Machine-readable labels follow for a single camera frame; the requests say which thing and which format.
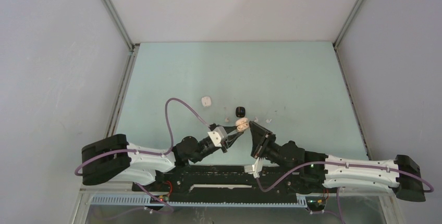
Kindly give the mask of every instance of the metal profile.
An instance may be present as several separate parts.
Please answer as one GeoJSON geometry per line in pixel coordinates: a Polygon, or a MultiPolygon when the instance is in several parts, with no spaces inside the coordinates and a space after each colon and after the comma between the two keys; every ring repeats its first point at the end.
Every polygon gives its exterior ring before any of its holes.
{"type": "Polygon", "coordinates": [[[117,10],[115,9],[114,4],[111,0],[101,0],[106,7],[107,11],[109,12],[110,17],[112,18],[112,21],[115,23],[115,26],[117,27],[119,33],[123,37],[124,41],[126,42],[127,47],[130,51],[133,50],[133,43],[132,40],[129,37],[129,34],[127,33],[126,28],[123,25],[123,22],[121,21],[120,16],[117,13],[117,10]]]}
{"type": "Polygon", "coordinates": [[[333,46],[335,47],[335,49],[338,49],[339,45],[341,44],[343,37],[347,33],[347,30],[348,30],[349,26],[351,25],[354,17],[358,13],[358,11],[361,9],[361,5],[363,2],[364,2],[364,0],[356,0],[356,3],[354,4],[350,14],[348,15],[346,22],[342,26],[341,30],[339,31],[338,36],[336,37],[335,42],[333,43],[333,46]]]}
{"type": "Polygon", "coordinates": [[[123,77],[120,82],[117,98],[114,103],[114,108],[112,110],[112,114],[110,116],[109,124],[108,124],[107,131],[105,133],[104,138],[115,134],[115,130],[116,130],[118,120],[120,117],[120,113],[121,113],[121,108],[123,106],[126,91],[129,87],[129,81],[130,81],[130,77],[132,75],[133,67],[135,65],[135,60],[137,58],[138,50],[139,50],[139,45],[135,46],[133,51],[129,53],[129,58],[127,60],[127,63],[126,63],[126,66],[125,66],[125,69],[123,72],[123,77]]]}

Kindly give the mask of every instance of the wire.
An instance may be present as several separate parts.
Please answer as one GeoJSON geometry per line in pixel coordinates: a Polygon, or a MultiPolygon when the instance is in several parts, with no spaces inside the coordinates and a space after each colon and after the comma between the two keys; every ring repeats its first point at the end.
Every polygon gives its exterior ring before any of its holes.
{"type": "Polygon", "coordinates": [[[92,163],[92,162],[94,162],[94,161],[96,161],[98,159],[101,159],[103,157],[106,157],[108,155],[114,155],[114,154],[118,154],[118,153],[136,153],[136,152],[139,152],[140,154],[162,156],[162,155],[168,155],[170,152],[172,152],[172,148],[174,148],[174,135],[172,134],[172,129],[170,128],[169,115],[168,115],[168,112],[167,112],[168,105],[169,105],[169,103],[171,101],[177,101],[177,102],[183,104],[186,108],[188,108],[198,118],[198,120],[200,122],[202,122],[204,125],[209,127],[209,124],[207,124],[207,122],[204,121],[203,118],[201,118],[201,116],[198,115],[198,113],[192,107],[190,107],[183,100],[172,97],[172,98],[170,98],[169,100],[166,101],[166,105],[164,106],[164,113],[166,115],[167,129],[169,130],[169,134],[170,134],[170,147],[169,147],[169,149],[165,153],[156,153],[156,152],[143,151],[143,150],[132,150],[132,149],[130,149],[130,150],[113,150],[113,151],[109,151],[109,152],[106,152],[106,153],[94,156],[94,157],[90,158],[89,160],[83,162],[80,166],[78,166],[75,169],[74,174],[76,176],[83,176],[82,173],[79,173],[80,169],[82,169],[86,165],[88,165],[88,164],[90,164],[90,163],[92,163]]]}
{"type": "Polygon", "coordinates": [[[327,198],[325,198],[325,201],[328,200],[329,194],[328,194],[328,189],[327,190],[327,198]]]}
{"type": "Polygon", "coordinates": [[[172,183],[170,181],[166,181],[166,183],[169,184],[169,186],[170,186],[169,193],[167,194],[167,196],[170,196],[170,194],[172,194],[172,188],[173,188],[172,183]]]}
{"type": "Polygon", "coordinates": [[[339,211],[339,219],[341,220],[341,224],[346,224],[342,215],[341,201],[339,200],[339,190],[341,187],[338,187],[338,191],[336,191],[336,201],[338,203],[338,211],[339,211]]]}

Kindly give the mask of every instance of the black object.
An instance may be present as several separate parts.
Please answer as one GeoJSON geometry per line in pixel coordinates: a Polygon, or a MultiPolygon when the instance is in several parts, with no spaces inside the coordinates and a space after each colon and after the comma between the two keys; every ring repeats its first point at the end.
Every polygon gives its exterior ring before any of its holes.
{"type": "Polygon", "coordinates": [[[238,118],[243,118],[245,116],[245,108],[244,107],[237,107],[235,110],[235,115],[238,118]]]}
{"type": "MultiPolygon", "coordinates": [[[[129,143],[126,135],[116,134],[85,146],[81,150],[83,162],[106,152],[124,150],[129,143]]],[[[130,157],[127,153],[108,155],[95,160],[83,167],[83,184],[98,185],[112,179],[130,166],[130,157]]]]}
{"type": "MultiPolygon", "coordinates": [[[[265,127],[254,121],[249,122],[250,131],[252,133],[252,153],[253,158],[265,158],[276,163],[286,169],[308,163],[311,161],[325,161],[328,155],[316,152],[305,151],[305,149],[297,147],[294,141],[280,146],[275,143],[276,135],[265,127]]],[[[320,188],[324,183],[325,170],[324,165],[307,166],[298,170],[299,175],[304,180],[305,188],[320,188]]]]}
{"type": "MultiPolygon", "coordinates": [[[[272,185],[287,169],[282,167],[263,167],[260,182],[263,187],[272,185]]],[[[148,191],[167,192],[169,187],[163,184],[170,181],[173,192],[170,201],[173,202],[206,202],[206,203],[296,203],[297,186],[303,185],[304,180],[299,175],[290,175],[287,181],[280,183],[267,193],[258,187],[256,180],[244,173],[243,166],[186,166],[176,168],[170,172],[158,173],[155,183],[145,186],[148,191]],[[250,188],[194,188],[195,184],[215,185],[250,185],[250,188]]],[[[140,192],[141,189],[132,185],[132,190],[140,192]]],[[[322,193],[324,188],[311,187],[303,193],[322,193]]]]}
{"type": "MultiPolygon", "coordinates": [[[[216,127],[221,126],[211,125],[211,130],[214,130],[216,127]]],[[[224,127],[224,129],[226,133],[231,133],[236,130],[236,127],[224,127]]],[[[187,136],[172,149],[175,154],[175,165],[185,166],[189,163],[188,160],[197,163],[219,149],[226,153],[242,134],[243,132],[229,135],[225,141],[221,142],[221,147],[216,147],[210,137],[206,137],[198,142],[195,137],[187,136]]]]}
{"type": "MultiPolygon", "coordinates": [[[[399,170],[411,173],[415,176],[421,177],[421,169],[416,162],[407,155],[397,155],[395,164],[398,165],[399,170]]],[[[424,202],[424,185],[409,176],[400,174],[396,179],[399,182],[399,187],[392,188],[398,199],[409,202],[424,202]]]]}

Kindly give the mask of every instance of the purple cable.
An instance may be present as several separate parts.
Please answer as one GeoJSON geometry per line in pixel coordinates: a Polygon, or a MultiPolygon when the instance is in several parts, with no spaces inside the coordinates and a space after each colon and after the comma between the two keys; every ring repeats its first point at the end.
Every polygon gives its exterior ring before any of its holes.
{"type": "Polygon", "coordinates": [[[142,185],[140,185],[140,184],[138,184],[138,183],[135,183],[135,184],[136,184],[138,187],[140,187],[141,190],[144,191],[148,196],[154,198],[154,199],[155,199],[156,201],[158,201],[158,202],[163,203],[163,204],[164,204],[166,207],[168,207],[170,210],[169,210],[169,211],[157,211],[157,210],[153,210],[153,209],[145,208],[145,207],[135,207],[135,208],[131,208],[131,209],[127,210],[127,211],[124,211],[123,213],[120,213],[120,214],[115,215],[115,216],[112,216],[112,217],[105,217],[105,218],[99,217],[99,216],[96,215],[96,213],[95,213],[93,210],[92,210],[92,215],[93,215],[96,219],[99,219],[99,220],[114,220],[114,219],[117,219],[117,218],[120,217],[120,216],[123,216],[123,215],[125,215],[125,214],[131,213],[131,212],[133,212],[133,211],[139,211],[139,210],[145,210],[145,209],[146,209],[146,210],[149,209],[149,212],[156,212],[156,213],[158,213],[158,214],[162,214],[162,215],[170,215],[171,213],[174,212],[174,208],[172,208],[169,204],[167,204],[167,202],[160,201],[157,197],[155,197],[153,194],[151,194],[149,191],[147,191],[142,185]]]}
{"type": "Polygon", "coordinates": [[[106,153],[94,156],[94,157],[90,158],[89,160],[83,162],[80,166],[78,166],[75,169],[74,174],[76,176],[83,176],[83,174],[79,173],[80,169],[84,168],[86,165],[90,164],[91,162],[96,161],[98,159],[101,159],[103,157],[106,157],[108,155],[114,155],[114,154],[118,154],[118,153],[130,153],[130,152],[136,153],[136,152],[140,152],[140,154],[162,156],[162,155],[167,155],[170,152],[172,152],[172,148],[174,148],[174,135],[172,134],[172,129],[170,128],[169,115],[168,115],[168,112],[167,112],[168,105],[169,105],[169,103],[171,101],[177,101],[177,102],[183,104],[186,108],[188,108],[198,118],[198,120],[200,122],[202,122],[207,127],[210,126],[209,124],[207,124],[206,121],[204,121],[203,118],[201,118],[200,115],[198,115],[198,113],[192,107],[189,106],[189,104],[185,103],[183,100],[178,99],[178,98],[174,98],[174,97],[170,98],[169,100],[166,101],[166,105],[164,106],[164,114],[166,115],[167,129],[169,130],[169,135],[170,135],[170,147],[169,147],[169,149],[165,153],[162,154],[162,153],[142,151],[142,150],[139,150],[139,151],[137,151],[137,150],[113,150],[113,151],[109,151],[109,152],[106,152],[106,153]]]}
{"type": "Polygon", "coordinates": [[[341,190],[341,187],[338,187],[338,190],[336,191],[336,202],[338,203],[339,219],[341,220],[342,224],[346,224],[342,214],[341,201],[339,200],[339,190],[341,190]]]}

